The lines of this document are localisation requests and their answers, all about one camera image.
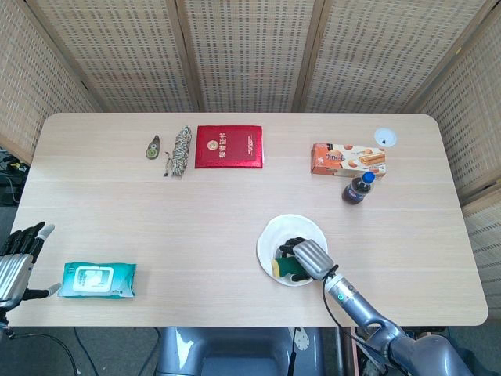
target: white plate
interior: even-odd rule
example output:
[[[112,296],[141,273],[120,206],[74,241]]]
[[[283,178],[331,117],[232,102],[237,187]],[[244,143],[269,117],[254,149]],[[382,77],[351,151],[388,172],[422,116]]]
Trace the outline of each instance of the white plate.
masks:
[[[312,220],[301,215],[285,214],[275,217],[266,225],[258,239],[258,259],[266,274],[277,282],[286,286],[304,286],[313,280],[293,282],[290,274],[280,278],[273,276],[272,260],[276,257],[276,251],[280,245],[293,237],[303,237],[306,240],[313,239],[326,253],[329,253],[327,251],[326,237],[323,236],[322,230]]]

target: green sponge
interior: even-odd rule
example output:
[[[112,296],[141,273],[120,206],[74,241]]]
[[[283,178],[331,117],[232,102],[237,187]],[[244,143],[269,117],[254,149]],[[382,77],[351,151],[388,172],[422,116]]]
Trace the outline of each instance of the green sponge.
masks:
[[[296,276],[304,277],[303,279],[309,278],[306,270],[301,266],[295,257],[278,257],[272,260],[273,276],[275,278],[280,278],[286,276],[287,274],[293,274]]]

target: blue bottle cap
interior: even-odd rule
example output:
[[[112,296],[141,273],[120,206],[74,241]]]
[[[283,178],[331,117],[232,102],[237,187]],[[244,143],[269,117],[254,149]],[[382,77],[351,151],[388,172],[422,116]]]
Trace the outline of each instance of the blue bottle cap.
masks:
[[[362,175],[362,181],[365,184],[370,184],[374,181],[376,176],[372,172],[366,172],[365,174]]]

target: bottle label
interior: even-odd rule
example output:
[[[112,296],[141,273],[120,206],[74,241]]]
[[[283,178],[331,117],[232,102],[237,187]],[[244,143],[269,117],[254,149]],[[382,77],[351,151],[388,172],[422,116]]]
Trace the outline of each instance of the bottle label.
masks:
[[[364,195],[360,193],[356,193],[353,188],[351,188],[351,185],[346,187],[346,194],[348,197],[350,197],[353,201],[361,201],[363,200]]]

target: woven screen panel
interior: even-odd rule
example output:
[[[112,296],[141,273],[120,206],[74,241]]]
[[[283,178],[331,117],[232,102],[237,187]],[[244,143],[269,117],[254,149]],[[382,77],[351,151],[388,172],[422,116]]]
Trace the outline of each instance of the woven screen panel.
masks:
[[[489,317],[501,319],[501,189],[463,209]]]
[[[399,112],[484,0],[334,0],[307,112]]]
[[[187,0],[207,111],[291,111],[313,0]]]
[[[193,110],[166,0],[37,4],[109,111]]]
[[[31,159],[48,116],[98,110],[15,0],[2,0],[0,135]]]
[[[500,35],[501,12],[417,111],[437,121],[460,197],[481,188],[486,175],[501,170]]]

